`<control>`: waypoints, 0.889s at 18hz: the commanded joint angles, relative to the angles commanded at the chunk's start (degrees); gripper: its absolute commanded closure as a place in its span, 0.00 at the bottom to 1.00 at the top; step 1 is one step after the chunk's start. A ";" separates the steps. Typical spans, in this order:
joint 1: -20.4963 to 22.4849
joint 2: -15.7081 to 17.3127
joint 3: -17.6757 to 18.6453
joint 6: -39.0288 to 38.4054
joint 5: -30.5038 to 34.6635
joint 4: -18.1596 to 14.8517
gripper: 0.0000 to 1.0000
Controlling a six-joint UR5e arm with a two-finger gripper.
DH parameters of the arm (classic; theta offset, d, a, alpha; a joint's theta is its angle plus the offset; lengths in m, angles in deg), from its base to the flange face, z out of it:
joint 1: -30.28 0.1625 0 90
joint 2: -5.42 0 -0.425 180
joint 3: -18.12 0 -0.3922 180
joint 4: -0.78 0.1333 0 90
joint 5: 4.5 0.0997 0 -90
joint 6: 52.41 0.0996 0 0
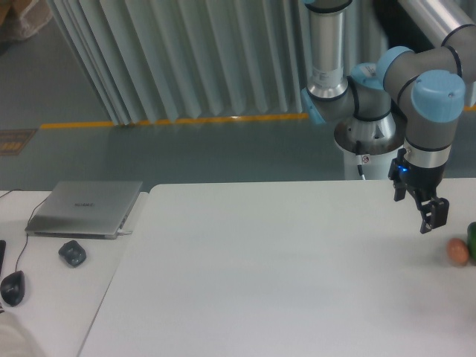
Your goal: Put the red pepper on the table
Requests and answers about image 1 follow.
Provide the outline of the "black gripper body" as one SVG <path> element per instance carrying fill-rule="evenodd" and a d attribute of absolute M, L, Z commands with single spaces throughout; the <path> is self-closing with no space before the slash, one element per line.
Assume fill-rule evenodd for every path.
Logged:
<path fill-rule="evenodd" d="M 390 163 L 388 178 L 404 182 L 406 193 L 410 193 L 416 202 L 427 202 L 437 196 L 437 186 L 443 180 L 445 165 L 433 168 L 419 167 L 409 162 L 405 155 L 407 150 L 401 148 Z"/>

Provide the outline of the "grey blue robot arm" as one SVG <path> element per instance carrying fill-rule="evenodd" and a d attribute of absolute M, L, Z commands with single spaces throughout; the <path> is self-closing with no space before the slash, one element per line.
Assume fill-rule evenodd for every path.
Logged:
<path fill-rule="evenodd" d="M 459 118 L 475 83 L 475 23 L 453 1 L 375 1 L 388 35 L 405 41 L 376 63 L 344 73 L 349 1 L 305 1 L 312 73 L 301 92 L 309 116 L 337 120 L 335 142 L 353 157 L 360 178 L 366 158 L 392 155 L 394 199 L 412 196 L 421 232 L 446 224 L 438 196 Z"/>

